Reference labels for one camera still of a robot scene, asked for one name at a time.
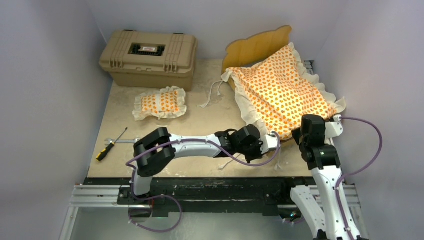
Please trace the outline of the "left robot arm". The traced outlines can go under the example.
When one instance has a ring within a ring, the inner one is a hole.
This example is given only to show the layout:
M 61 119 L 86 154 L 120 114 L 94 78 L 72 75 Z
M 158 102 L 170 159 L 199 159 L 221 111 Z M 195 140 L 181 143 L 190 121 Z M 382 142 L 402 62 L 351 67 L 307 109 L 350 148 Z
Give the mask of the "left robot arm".
M 247 164 L 277 147 L 273 136 L 261 135 L 252 124 L 206 136 L 181 136 L 160 127 L 133 145 L 136 167 L 129 197 L 138 205 L 149 199 L 153 176 L 175 159 L 186 157 L 226 158 L 241 154 Z

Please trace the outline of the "wooden pet bed frame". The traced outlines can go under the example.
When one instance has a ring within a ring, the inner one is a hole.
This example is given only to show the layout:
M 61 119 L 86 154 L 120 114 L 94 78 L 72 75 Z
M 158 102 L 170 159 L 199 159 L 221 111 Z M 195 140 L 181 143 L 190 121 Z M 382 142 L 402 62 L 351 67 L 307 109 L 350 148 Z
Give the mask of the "wooden pet bed frame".
M 276 30 L 265 31 L 230 43 L 226 48 L 226 56 L 222 63 L 222 74 L 230 67 L 251 67 L 264 61 L 281 48 L 292 43 L 289 40 L 291 30 L 290 26 L 285 25 Z M 234 82 L 230 81 L 228 84 L 235 91 Z

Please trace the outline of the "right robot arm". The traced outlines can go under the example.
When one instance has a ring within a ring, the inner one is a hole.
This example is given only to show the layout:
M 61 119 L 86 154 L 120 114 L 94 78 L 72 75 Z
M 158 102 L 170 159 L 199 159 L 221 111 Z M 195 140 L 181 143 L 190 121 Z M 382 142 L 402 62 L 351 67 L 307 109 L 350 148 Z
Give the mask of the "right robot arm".
M 311 187 L 307 185 L 289 184 L 281 189 L 280 196 L 284 202 L 296 204 L 315 240 L 363 239 L 341 184 L 342 168 L 338 152 L 335 146 L 327 143 L 342 133 L 340 115 L 326 121 L 313 114 L 304 115 L 300 128 L 292 133 L 313 177 L 321 203 L 317 203 Z

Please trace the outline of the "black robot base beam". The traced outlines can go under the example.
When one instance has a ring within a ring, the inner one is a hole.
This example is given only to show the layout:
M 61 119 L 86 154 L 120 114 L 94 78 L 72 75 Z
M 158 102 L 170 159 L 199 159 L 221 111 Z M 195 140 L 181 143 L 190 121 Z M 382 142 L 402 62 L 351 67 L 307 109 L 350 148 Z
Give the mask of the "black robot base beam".
M 296 186 L 313 186 L 312 177 L 155 177 L 149 193 L 134 198 L 130 178 L 91 178 L 85 185 L 117 186 L 117 204 L 131 209 L 145 205 L 153 217 L 169 213 L 237 213 L 290 216 L 294 210 L 290 191 Z

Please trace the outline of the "orange patterned white blanket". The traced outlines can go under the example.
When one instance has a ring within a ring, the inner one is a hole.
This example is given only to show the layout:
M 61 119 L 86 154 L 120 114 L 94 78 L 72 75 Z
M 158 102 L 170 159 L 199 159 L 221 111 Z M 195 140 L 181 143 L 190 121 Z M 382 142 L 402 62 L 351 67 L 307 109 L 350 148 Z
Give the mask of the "orange patterned white blanket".
M 242 120 L 262 134 L 277 132 L 282 141 L 292 139 L 302 116 L 328 120 L 347 107 L 344 98 L 326 91 L 317 74 L 308 73 L 293 43 L 251 67 L 227 68 L 219 84 L 230 81 Z

